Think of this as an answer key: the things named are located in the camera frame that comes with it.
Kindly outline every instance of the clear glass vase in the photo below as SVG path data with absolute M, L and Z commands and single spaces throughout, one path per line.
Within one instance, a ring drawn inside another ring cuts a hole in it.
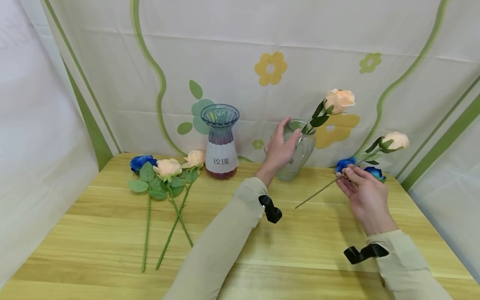
M 208 174 L 218 179 L 232 177 L 239 165 L 232 133 L 239 111 L 227 104 L 212 104 L 205 107 L 200 116 L 209 129 L 205 153 Z
M 302 129 L 307 124 L 308 121 L 300 119 L 292 119 L 290 122 L 288 122 L 283 131 L 283 137 L 285 141 L 288 141 L 296 129 Z M 295 152 L 293 153 L 292 159 L 285 167 L 277 172 L 276 176 L 278 179 L 283 181 L 291 181 L 295 178 L 297 173 L 301 170 L 301 168 L 303 168 L 307 160 L 310 158 L 310 155 L 312 155 L 312 152 L 315 148 L 315 133 L 316 129 L 312 128 L 308 134 L 302 134 L 297 142 L 297 145 L 295 146 Z

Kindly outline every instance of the left hand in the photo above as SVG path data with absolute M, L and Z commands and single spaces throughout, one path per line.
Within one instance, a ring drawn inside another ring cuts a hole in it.
M 265 146 L 264 151 L 266 159 L 264 166 L 277 172 L 286 165 L 295 152 L 295 144 L 301 137 L 301 129 L 297 129 L 292 136 L 285 142 L 283 138 L 283 129 L 290 121 L 290 117 L 286 117 L 275 128 L 275 132 L 270 137 L 270 142 Z

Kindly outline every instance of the blue rose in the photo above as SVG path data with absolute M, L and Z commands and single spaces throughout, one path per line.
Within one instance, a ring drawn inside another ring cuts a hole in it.
M 341 159 L 337 162 L 336 168 L 335 168 L 335 173 L 341 173 L 343 169 L 345 169 L 348 165 L 352 164 L 355 165 L 357 163 L 357 158 L 356 157 L 350 157 L 346 159 Z
M 377 169 L 375 167 L 366 167 L 364 170 L 372 174 L 375 178 L 377 178 L 381 182 L 387 179 L 387 177 L 383 176 L 382 170 Z
M 130 161 L 130 169 L 136 174 L 140 173 L 140 169 L 146 164 L 150 162 L 152 166 L 156 166 L 156 159 L 153 158 L 151 155 L 142 155 L 142 156 L 135 156 Z

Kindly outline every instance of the beige sleeve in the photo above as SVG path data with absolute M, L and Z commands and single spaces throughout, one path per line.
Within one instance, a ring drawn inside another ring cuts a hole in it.
M 376 261 L 395 299 L 452 299 L 433 277 L 410 236 L 401 230 L 369 236 L 367 243 L 377 243 L 390 253 Z
M 264 210 L 258 197 L 266 192 L 264 183 L 258 178 L 252 177 L 242 183 L 195 243 L 163 299 L 217 298 L 251 230 L 262 218 Z

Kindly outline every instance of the peach rose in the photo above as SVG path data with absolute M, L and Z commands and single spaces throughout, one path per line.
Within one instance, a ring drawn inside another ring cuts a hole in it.
M 353 95 L 352 91 L 340 91 L 336 88 L 328 91 L 324 100 L 324 109 L 330 115 L 344 112 L 347 107 L 354 105 L 355 95 Z
M 205 163 L 205 154 L 199 150 L 192 150 L 188 153 L 188 157 L 185 158 L 186 163 L 184 163 L 181 167 L 185 168 L 202 168 Z
M 174 158 L 157 160 L 156 165 L 153 166 L 153 170 L 163 181 L 172 181 L 172 177 L 181 173 L 180 163 Z
M 393 152 L 400 149 L 406 149 L 410 145 L 408 137 L 403 133 L 391 132 L 387 134 L 379 143 L 380 148 L 387 152 Z

